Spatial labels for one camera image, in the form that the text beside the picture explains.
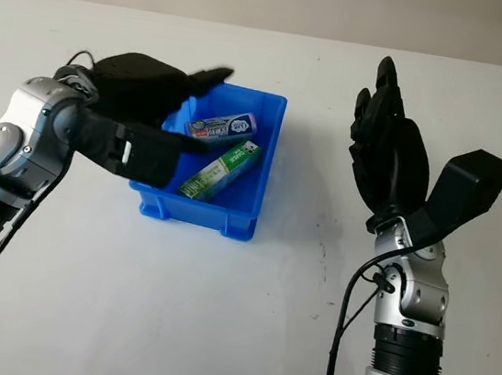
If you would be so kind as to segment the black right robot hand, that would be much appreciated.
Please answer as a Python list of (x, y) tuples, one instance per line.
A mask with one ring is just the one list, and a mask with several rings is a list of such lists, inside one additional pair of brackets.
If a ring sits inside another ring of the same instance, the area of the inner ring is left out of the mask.
[(370, 233), (416, 212), (429, 185), (428, 154), (417, 124), (405, 116), (392, 58), (379, 63), (375, 88), (356, 98), (349, 146), (358, 192), (373, 213), (365, 223)]

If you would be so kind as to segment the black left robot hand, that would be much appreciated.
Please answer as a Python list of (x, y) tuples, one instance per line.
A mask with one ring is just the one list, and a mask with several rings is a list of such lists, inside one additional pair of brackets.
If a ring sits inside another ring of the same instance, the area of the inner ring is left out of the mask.
[(134, 147), (206, 153), (209, 146), (163, 132), (161, 126), (188, 98), (208, 94), (233, 73), (230, 67), (220, 66), (188, 74), (133, 52), (102, 59), (92, 71), (99, 99), (83, 110), (79, 136), (95, 144), (129, 141)]

